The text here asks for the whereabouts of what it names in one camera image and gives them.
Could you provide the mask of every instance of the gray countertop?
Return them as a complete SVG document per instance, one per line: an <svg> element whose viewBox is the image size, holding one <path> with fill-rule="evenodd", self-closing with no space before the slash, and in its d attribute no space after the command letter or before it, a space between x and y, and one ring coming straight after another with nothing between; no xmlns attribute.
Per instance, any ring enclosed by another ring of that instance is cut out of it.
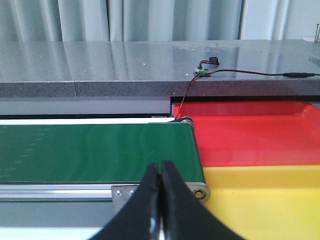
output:
<svg viewBox="0 0 320 240"><path fill-rule="evenodd" d="M320 44L303 40L0 42L0 98L182 96L201 60L219 69L320 73ZM320 77L219 72L189 96L320 95Z"/></svg>

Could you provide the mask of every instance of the wire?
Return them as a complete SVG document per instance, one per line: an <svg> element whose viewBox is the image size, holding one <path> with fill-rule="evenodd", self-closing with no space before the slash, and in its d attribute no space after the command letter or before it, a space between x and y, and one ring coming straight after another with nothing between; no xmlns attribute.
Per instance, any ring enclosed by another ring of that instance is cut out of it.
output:
<svg viewBox="0 0 320 240"><path fill-rule="evenodd" d="M184 95L183 95L183 98L182 98L182 101L181 101L181 103L180 103L179 111L178 111L177 115L174 117L174 119L177 119L177 117L179 116L179 114L180 114L180 112L181 112L181 109L182 109L182 106L183 106L183 104L184 104L185 98L186 98L186 96L187 96L188 90L189 90L189 88L191 87L191 85L192 85L198 78L200 78L200 74L195 75L194 78L192 78L192 80L189 82L188 87L186 88L186 90L185 90L185 92L184 92Z"/></svg>
<svg viewBox="0 0 320 240"><path fill-rule="evenodd" d="M263 73L258 71L244 71L244 70L236 70L236 69L219 69L216 71L208 71L204 73L204 75L211 75L217 72L234 72L234 73L255 74L255 75L263 75L263 76L283 76L283 73L271 74L271 73Z"/></svg>
<svg viewBox="0 0 320 240"><path fill-rule="evenodd" d="M202 60L199 64L199 67L201 67L202 70L203 64L215 64L218 67L219 62L218 61L208 61L208 60ZM174 117L174 119L177 119L179 116L182 106L185 102L185 98L187 96L187 93L189 91L189 88L201 77L210 77L211 74L215 74L218 72L233 72L233 73L243 73L243 74L254 74L254 75L263 75L263 76L284 76L284 77L289 77L289 78L306 78L306 77L312 77L312 76L320 76L320 74L315 74L315 73L309 73L309 72L286 72L286 73L264 73L264 72L258 72L258 71L245 71L245 70L236 70L236 69L219 69L215 71L207 71L204 73L198 73L194 76L194 78L189 82L188 87L186 88L182 101L180 103L180 108L177 113L177 115Z"/></svg>

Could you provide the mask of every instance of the green conveyor belt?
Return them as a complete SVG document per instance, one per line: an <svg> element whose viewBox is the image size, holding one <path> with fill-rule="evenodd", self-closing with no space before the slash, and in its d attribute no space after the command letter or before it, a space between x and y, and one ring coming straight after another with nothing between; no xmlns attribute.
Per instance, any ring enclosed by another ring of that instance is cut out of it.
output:
<svg viewBox="0 0 320 240"><path fill-rule="evenodd" d="M0 125L0 184L139 182L162 160L205 182L185 123Z"/></svg>

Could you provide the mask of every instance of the red tray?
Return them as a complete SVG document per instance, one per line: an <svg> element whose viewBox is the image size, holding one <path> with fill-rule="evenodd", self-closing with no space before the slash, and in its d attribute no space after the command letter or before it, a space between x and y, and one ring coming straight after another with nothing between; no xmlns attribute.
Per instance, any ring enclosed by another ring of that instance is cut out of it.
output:
<svg viewBox="0 0 320 240"><path fill-rule="evenodd" d="M320 165L320 109L312 104L186 102L183 116L194 121L203 167Z"/></svg>

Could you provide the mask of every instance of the white curtain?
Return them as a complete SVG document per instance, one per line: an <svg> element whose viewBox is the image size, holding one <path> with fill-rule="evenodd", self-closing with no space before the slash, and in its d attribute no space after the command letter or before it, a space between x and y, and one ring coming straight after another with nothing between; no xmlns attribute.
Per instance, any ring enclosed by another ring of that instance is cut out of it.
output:
<svg viewBox="0 0 320 240"><path fill-rule="evenodd" d="M242 0L0 0L0 41L237 39L241 4Z"/></svg>
<svg viewBox="0 0 320 240"><path fill-rule="evenodd" d="M314 37L320 0L0 0L0 41Z"/></svg>

